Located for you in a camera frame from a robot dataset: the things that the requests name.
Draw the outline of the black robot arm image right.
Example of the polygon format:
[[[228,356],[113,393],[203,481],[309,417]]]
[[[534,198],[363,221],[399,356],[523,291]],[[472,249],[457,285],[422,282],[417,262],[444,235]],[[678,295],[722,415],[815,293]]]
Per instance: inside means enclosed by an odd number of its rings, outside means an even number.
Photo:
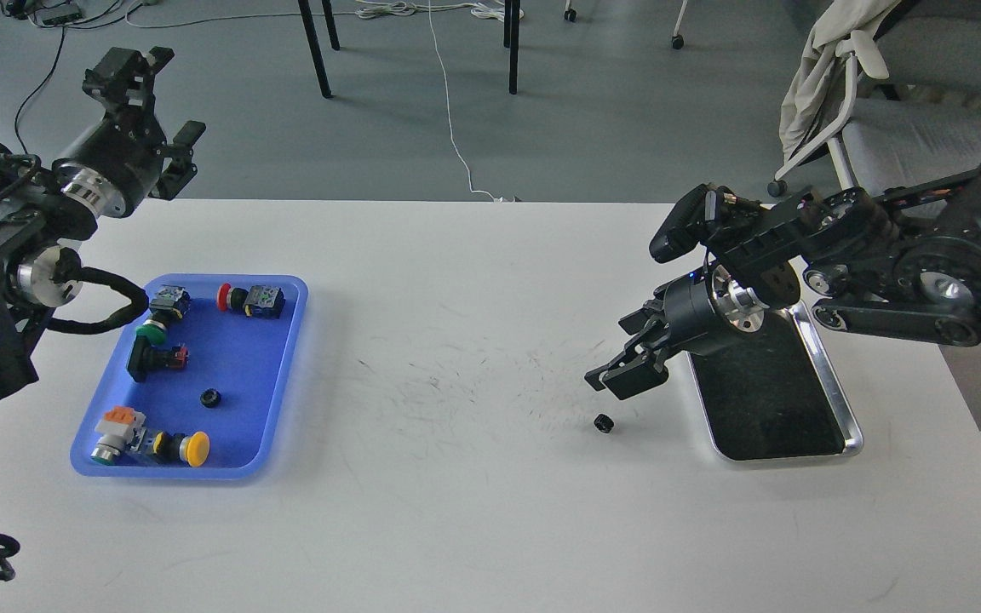
[[[665,383],[678,352],[743,344],[803,286],[820,295],[812,315],[826,329],[981,342],[981,164],[879,197],[806,189],[771,207],[703,183],[678,199],[649,252],[666,263],[696,247],[701,267],[620,318],[622,352],[584,376],[596,391],[630,398]]]

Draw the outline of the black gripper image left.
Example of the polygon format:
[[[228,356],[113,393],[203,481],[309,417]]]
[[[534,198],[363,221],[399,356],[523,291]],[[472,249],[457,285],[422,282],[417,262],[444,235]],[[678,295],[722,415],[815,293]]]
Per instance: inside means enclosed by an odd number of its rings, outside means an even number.
[[[167,47],[112,47],[84,73],[83,92],[106,113],[55,159],[54,177],[97,220],[128,217],[145,198],[171,201],[198,174],[193,151],[206,124],[187,121],[168,143],[153,111],[153,81],[174,58]]]

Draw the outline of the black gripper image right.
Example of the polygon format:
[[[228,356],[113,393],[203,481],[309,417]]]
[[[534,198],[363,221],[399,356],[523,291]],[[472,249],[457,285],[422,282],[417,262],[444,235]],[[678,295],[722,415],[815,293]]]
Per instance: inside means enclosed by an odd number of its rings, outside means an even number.
[[[619,319],[629,335],[623,352],[585,373],[595,391],[620,400],[665,384],[666,362],[678,352],[711,354],[762,329],[771,307],[720,264],[705,264],[654,289],[637,311]]]

